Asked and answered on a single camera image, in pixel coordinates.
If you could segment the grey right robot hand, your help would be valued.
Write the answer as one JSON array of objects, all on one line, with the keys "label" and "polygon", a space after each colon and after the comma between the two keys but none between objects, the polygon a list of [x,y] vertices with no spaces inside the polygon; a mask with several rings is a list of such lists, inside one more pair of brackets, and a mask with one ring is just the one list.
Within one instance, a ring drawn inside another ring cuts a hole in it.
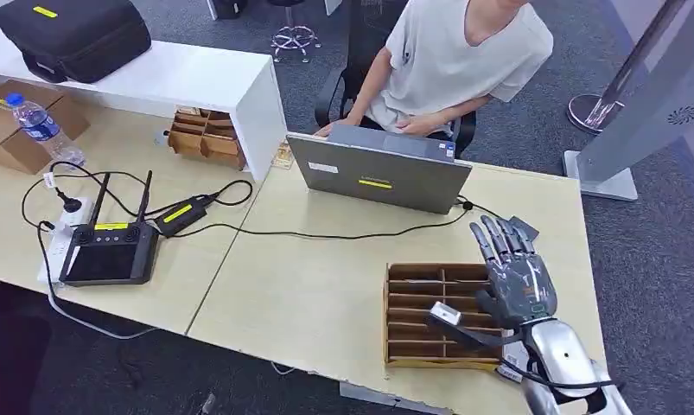
[{"label": "grey right robot hand", "polygon": [[503,329],[553,317],[557,292],[525,230],[486,215],[469,228],[485,259],[489,281],[487,290],[475,292],[481,310]]}]

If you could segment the person's left hand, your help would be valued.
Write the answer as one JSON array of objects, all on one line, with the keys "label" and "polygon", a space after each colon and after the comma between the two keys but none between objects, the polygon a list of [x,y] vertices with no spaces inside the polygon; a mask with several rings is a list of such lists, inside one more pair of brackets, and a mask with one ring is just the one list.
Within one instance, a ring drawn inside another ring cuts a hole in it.
[{"label": "person's left hand", "polygon": [[433,112],[401,119],[395,127],[404,134],[427,137],[433,132],[441,131],[448,122],[440,112]]}]

